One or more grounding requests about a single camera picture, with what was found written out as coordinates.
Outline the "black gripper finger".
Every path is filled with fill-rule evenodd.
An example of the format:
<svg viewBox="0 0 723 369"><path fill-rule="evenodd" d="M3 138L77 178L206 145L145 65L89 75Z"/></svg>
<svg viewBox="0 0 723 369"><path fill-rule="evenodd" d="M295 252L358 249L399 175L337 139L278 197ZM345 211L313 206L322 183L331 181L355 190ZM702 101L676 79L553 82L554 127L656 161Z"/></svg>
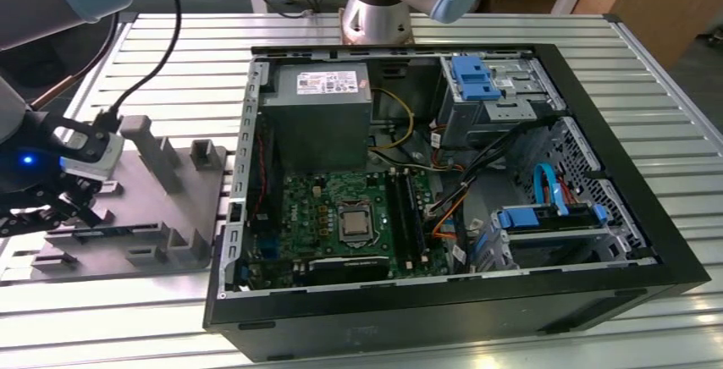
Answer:
<svg viewBox="0 0 723 369"><path fill-rule="evenodd" d="M74 207L71 216L94 228L102 222L101 216L93 210L94 197L101 192L102 182L79 176L63 176L61 187L61 197Z"/></svg>
<svg viewBox="0 0 723 369"><path fill-rule="evenodd" d="M58 229L77 215L78 209L65 201L57 201L47 208L31 212L14 213L10 207L2 206L2 237L11 238Z"/></svg>

